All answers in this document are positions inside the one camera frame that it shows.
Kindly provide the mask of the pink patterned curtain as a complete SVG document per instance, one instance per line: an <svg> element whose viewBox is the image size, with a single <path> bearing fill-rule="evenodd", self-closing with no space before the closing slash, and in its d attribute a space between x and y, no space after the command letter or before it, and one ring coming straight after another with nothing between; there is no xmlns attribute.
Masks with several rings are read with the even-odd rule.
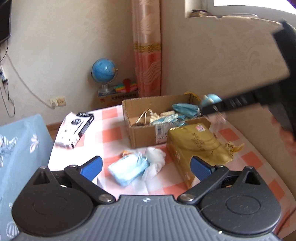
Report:
<svg viewBox="0 0 296 241"><path fill-rule="evenodd" d="M132 34L139 95L160 96L162 80L160 1L132 1Z"/></svg>

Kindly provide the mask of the orange cardboard box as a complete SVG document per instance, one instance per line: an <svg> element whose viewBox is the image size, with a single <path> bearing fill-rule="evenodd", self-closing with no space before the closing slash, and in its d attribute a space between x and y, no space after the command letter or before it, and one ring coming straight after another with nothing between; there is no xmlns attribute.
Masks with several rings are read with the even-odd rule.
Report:
<svg viewBox="0 0 296 241"><path fill-rule="evenodd" d="M99 93L95 101L96 108L108 108L111 106L121 105L122 101L138 97L138 90L131 92L114 92L111 94Z"/></svg>

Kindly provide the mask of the blue bed cover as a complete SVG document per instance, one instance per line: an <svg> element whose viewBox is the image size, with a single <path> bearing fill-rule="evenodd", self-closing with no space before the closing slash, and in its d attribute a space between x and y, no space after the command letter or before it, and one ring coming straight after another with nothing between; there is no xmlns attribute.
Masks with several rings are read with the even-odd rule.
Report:
<svg viewBox="0 0 296 241"><path fill-rule="evenodd" d="M1 240L18 235L13 203L35 171L48 165L53 144L39 114L1 126Z"/></svg>

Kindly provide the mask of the brown cardboard box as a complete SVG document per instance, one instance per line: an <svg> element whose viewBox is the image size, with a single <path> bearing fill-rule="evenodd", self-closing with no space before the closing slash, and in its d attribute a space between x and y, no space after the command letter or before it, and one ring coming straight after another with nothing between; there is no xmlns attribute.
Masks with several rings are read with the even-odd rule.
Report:
<svg viewBox="0 0 296 241"><path fill-rule="evenodd" d="M202 123L206 128L210 127L210 122L202 116L185 118L179 123L150 123L150 111L161 114L171 111L172 105L178 103L198 105L199 99L188 93L124 100L122 108L131 147L136 149L163 144L167 141L167 132L171 128L196 123Z"/></svg>

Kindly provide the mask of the white folded cloth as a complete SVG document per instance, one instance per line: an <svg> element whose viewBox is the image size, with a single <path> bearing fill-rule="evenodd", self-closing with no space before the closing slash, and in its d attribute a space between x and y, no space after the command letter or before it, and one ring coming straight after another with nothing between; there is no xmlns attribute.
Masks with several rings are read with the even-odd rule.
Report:
<svg viewBox="0 0 296 241"><path fill-rule="evenodd" d="M161 149L148 147L144 155L147 157L149 163L149 166L142 175L142 180L146 182L152 180L161 171L163 166L165 166L166 153Z"/></svg>

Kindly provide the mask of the beige tassel ornament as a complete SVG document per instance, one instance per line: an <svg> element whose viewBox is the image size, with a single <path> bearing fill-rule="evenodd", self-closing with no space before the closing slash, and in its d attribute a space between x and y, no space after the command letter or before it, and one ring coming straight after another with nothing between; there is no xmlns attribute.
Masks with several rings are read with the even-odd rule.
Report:
<svg viewBox="0 0 296 241"><path fill-rule="evenodd" d="M147 125L151 125L151 122L158 119L160 116L168 116L171 114L175 114L175 111L166 111L164 113L156 113L154 112L152 109L147 109L145 110L140 117L137 119L137 121L132 124L132 126L147 126Z"/></svg>

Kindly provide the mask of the blue brocade drawstring pouch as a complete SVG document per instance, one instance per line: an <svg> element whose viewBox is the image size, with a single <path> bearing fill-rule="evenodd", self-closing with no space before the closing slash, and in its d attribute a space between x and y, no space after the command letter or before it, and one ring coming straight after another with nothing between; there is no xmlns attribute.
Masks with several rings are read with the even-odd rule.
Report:
<svg viewBox="0 0 296 241"><path fill-rule="evenodd" d="M160 116L158 119L153 120L151 125L175 125L183 126L185 124L186 117L178 113L168 116Z"/></svg>

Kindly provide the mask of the blue white plush ball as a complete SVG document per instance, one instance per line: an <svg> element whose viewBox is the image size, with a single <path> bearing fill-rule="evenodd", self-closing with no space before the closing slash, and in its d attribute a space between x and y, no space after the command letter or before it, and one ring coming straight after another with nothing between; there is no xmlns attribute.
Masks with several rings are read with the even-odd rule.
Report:
<svg viewBox="0 0 296 241"><path fill-rule="evenodd" d="M212 105L212 104L215 104L215 103L218 103L218 102L221 102L222 99L215 95L215 94L207 94L207 95L204 95L203 98L201 99L201 102L200 102L200 109L202 110L202 108L208 106L208 105Z"/></svg>

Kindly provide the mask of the gold tissue pack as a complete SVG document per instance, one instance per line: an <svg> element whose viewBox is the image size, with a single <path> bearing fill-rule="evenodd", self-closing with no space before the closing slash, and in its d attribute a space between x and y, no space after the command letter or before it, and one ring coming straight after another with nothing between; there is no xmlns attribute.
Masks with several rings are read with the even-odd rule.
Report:
<svg viewBox="0 0 296 241"><path fill-rule="evenodd" d="M200 157L212 166L226 165L224 145L202 123L171 128L167 132L166 148L188 188L195 179L190 169L191 158Z"/></svg>

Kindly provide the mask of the hanging white power strip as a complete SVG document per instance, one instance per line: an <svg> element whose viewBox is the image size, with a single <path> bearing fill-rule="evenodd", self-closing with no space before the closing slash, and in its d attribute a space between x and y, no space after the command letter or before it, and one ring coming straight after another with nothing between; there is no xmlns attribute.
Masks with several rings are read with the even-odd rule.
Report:
<svg viewBox="0 0 296 241"><path fill-rule="evenodd" d="M8 78L7 78L7 76L6 76L3 68L1 68L1 70L0 70L0 75L1 75L1 81L2 81L2 83L6 83L8 81Z"/></svg>

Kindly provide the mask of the wall mounted black television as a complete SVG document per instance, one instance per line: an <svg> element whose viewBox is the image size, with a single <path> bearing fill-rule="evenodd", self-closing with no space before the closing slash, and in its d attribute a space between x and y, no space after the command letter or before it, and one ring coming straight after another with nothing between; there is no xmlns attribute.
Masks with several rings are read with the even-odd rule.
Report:
<svg viewBox="0 0 296 241"><path fill-rule="evenodd" d="M0 8L0 43L3 43L11 35L11 6L12 1L1 1Z"/></svg>

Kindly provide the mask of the light blue folded cloth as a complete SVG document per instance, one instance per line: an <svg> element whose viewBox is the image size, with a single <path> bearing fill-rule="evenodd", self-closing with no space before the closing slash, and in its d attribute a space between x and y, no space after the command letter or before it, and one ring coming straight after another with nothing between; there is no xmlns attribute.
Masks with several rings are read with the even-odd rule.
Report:
<svg viewBox="0 0 296 241"><path fill-rule="evenodd" d="M142 153L131 153L108 166L108 171L115 181L125 187L130 185L135 178L144 173L149 166L147 156Z"/></svg>

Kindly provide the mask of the blue desk globe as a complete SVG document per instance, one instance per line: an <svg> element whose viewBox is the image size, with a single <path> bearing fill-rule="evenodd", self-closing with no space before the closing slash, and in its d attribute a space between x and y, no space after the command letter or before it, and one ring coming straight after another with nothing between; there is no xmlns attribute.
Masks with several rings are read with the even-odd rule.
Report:
<svg viewBox="0 0 296 241"><path fill-rule="evenodd" d="M118 68L112 60L100 58L94 62L91 68L91 77L102 85L98 90L99 94L110 94L114 90L110 83L116 79L117 74Z"/></svg>

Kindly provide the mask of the white wall socket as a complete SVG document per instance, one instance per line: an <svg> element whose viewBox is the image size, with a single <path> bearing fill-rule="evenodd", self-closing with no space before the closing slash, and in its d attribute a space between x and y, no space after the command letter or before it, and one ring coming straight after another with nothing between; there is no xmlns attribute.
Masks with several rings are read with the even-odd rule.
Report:
<svg viewBox="0 0 296 241"><path fill-rule="evenodd" d="M63 107L66 105L66 97L59 96L49 99L52 108Z"/></svg>

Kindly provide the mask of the rainbow pop fidget toy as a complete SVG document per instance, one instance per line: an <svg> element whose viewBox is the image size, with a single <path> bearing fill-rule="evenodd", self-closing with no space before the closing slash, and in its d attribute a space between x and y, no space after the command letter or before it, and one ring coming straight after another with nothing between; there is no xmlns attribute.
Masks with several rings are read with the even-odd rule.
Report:
<svg viewBox="0 0 296 241"><path fill-rule="evenodd" d="M126 78L121 84L116 85L114 88L118 93L128 93L137 90L137 83Z"/></svg>

